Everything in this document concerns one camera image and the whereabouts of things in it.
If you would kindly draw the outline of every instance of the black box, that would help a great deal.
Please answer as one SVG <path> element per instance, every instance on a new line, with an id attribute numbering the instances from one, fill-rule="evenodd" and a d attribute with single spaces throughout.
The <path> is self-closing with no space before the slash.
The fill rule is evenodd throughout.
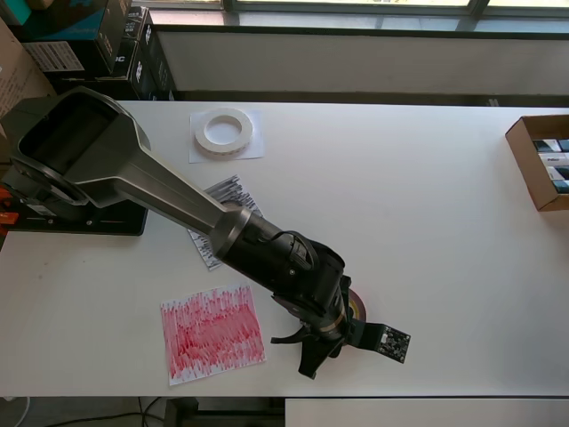
<path id="1" fill-rule="evenodd" d="M 118 101 L 167 101 L 158 90 L 138 42 L 123 40 L 110 77 L 60 79 L 52 82 L 57 93 L 85 86 Z"/>
<path id="2" fill-rule="evenodd" d="M 54 77 L 108 76 L 132 0 L 55 0 L 12 31 Z"/>
<path id="3" fill-rule="evenodd" d="M 172 99 L 176 86 L 158 34 L 154 31 L 148 7 L 131 7 L 126 17 L 123 38 L 139 42 L 158 89 Z"/>

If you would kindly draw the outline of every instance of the white tape roll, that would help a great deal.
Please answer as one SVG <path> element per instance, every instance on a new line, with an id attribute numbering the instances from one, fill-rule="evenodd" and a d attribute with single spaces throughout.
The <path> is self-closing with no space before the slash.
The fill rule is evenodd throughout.
<path id="1" fill-rule="evenodd" d="M 241 132 L 237 138 L 229 144 L 212 141 L 207 136 L 207 128 L 213 121 L 234 122 L 235 126 L 240 128 Z M 249 145 L 251 138 L 251 119 L 243 111 L 239 111 L 238 109 L 215 109 L 210 111 L 202 117 L 202 120 L 196 129 L 197 143 L 206 151 L 220 156 L 238 153 Z"/>

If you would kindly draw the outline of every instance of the windowsill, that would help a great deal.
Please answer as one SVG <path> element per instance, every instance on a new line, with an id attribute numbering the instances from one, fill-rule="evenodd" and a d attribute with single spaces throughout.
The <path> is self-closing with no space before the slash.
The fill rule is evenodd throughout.
<path id="1" fill-rule="evenodd" d="M 148 5 L 146 2 L 136 4 Z M 569 39 L 569 20 L 463 16 L 389 16 L 308 12 L 223 12 L 153 7 L 161 31 Z"/>

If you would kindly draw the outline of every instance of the red scribbles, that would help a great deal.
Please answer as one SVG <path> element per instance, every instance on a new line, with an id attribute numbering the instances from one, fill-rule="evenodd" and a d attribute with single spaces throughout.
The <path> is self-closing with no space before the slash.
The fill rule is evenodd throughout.
<path id="1" fill-rule="evenodd" d="M 163 302 L 160 310 L 170 385 L 265 360 L 248 285 Z"/>

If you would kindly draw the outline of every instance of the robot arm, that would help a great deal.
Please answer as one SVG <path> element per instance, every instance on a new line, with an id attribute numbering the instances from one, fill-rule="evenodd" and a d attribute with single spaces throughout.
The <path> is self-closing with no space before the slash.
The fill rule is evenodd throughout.
<path id="1" fill-rule="evenodd" d="M 302 374 L 314 378 L 344 343 L 405 360 L 409 335 L 354 318 L 339 255 L 209 197 L 154 158 L 142 129 L 110 98 L 78 88 L 24 100 L 2 125 L 14 167 L 55 197 L 99 208 L 129 199 L 207 236 L 217 258 L 269 289 L 301 320 L 299 332 L 272 342 L 303 343 Z"/>

